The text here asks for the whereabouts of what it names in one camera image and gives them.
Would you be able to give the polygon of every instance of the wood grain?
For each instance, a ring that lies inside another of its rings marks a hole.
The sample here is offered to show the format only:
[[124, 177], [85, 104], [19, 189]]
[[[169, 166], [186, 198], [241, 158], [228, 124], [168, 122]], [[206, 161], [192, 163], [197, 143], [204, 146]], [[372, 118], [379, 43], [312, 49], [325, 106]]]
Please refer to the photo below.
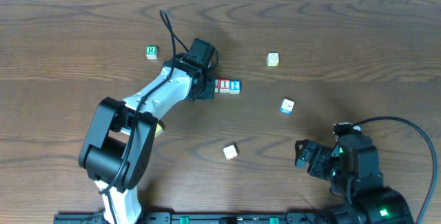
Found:
[[[216, 74], [243, 89], [167, 113], [139, 185], [144, 206], [337, 204], [328, 182], [294, 168], [295, 141], [332, 146], [335, 122], [401, 116], [441, 154], [441, 0], [0, 0], [0, 223], [103, 208], [77, 156], [99, 101], [133, 94], [171, 57], [160, 8], [187, 45], [214, 44]], [[160, 48], [158, 61], [145, 58], [147, 44]], [[268, 52], [280, 53], [277, 68], [266, 66]], [[296, 102], [291, 115], [278, 111], [284, 97]], [[364, 129], [385, 183], [415, 218], [431, 178], [427, 146], [399, 123]], [[222, 148], [233, 142], [239, 157], [226, 161]], [[439, 223], [440, 212], [435, 193], [424, 222]]]

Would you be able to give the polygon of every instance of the green led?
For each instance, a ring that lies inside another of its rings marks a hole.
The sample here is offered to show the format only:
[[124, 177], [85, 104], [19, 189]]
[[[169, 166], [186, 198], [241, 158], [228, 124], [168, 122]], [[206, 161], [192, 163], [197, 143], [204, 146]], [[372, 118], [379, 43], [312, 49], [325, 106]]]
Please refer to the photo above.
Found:
[[380, 214], [381, 214], [381, 216], [388, 216], [389, 215], [389, 213], [387, 212], [386, 209], [380, 210]]

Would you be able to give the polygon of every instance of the blue block with number 2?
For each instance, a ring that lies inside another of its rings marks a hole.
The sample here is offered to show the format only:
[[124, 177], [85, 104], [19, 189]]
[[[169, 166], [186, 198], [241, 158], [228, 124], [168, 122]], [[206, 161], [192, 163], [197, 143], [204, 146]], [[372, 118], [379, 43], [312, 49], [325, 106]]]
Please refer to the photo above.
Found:
[[239, 80], [231, 80], [229, 82], [229, 93], [230, 94], [239, 94], [240, 92], [240, 81]]

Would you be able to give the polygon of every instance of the block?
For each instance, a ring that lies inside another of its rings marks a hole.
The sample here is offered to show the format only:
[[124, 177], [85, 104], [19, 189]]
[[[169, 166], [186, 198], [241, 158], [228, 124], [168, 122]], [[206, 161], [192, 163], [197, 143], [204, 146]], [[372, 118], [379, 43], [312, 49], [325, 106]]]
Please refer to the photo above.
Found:
[[282, 107], [280, 107], [280, 111], [285, 114], [291, 114], [293, 107], [294, 107], [293, 101], [288, 99], [283, 99]]
[[147, 59], [158, 59], [158, 48], [154, 45], [147, 46], [145, 56], [147, 56]]
[[236, 147], [234, 147], [234, 145], [230, 145], [224, 148], [223, 153], [225, 154], [225, 158], [227, 158], [227, 160], [234, 159], [237, 157], [237, 150]]
[[219, 79], [214, 81], [214, 91], [219, 92]]
[[239, 94], [240, 92], [240, 81], [239, 80], [231, 80], [229, 82], [229, 93], [230, 94]]
[[228, 93], [229, 92], [229, 79], [220, 79], [219, 80], [219, 92], [220, 93]]
[[267, 57], [268, 66], [278, 65], [278, 53], [269, 53]]

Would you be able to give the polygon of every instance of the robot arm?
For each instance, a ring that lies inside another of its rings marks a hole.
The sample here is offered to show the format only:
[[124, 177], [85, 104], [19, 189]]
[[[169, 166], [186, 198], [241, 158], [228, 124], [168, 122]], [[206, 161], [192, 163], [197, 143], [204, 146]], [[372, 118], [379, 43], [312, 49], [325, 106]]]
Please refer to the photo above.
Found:
[[169, 81], [142, 103], [127, 166], [109, 191], [112, 201], [103, 195], [104, 218], [109, 223], [114, 222], [112, 211], [116, 222], [123, 224], [135, 223], [141, 214], [136, 185], [147, 168], [158, 120], [183, 99], [214, 98], [215, 79], [207, 75], [214, 52], [215, 48], [210, 43], [196, 38], [188, 54], [177, 56], [179, 60], [173, 70], [173, 61], [170, 60], [164, 63], [159, 76], [141, 91], [122, 101], [107, 97], [99, 103], [79, 155], [79, 165], [103, 190], [116, 176], [127, 152], [126, 144], [110, 137], [109, 132], [129, 134], [141, 97], [161, 84], [172, 71]]

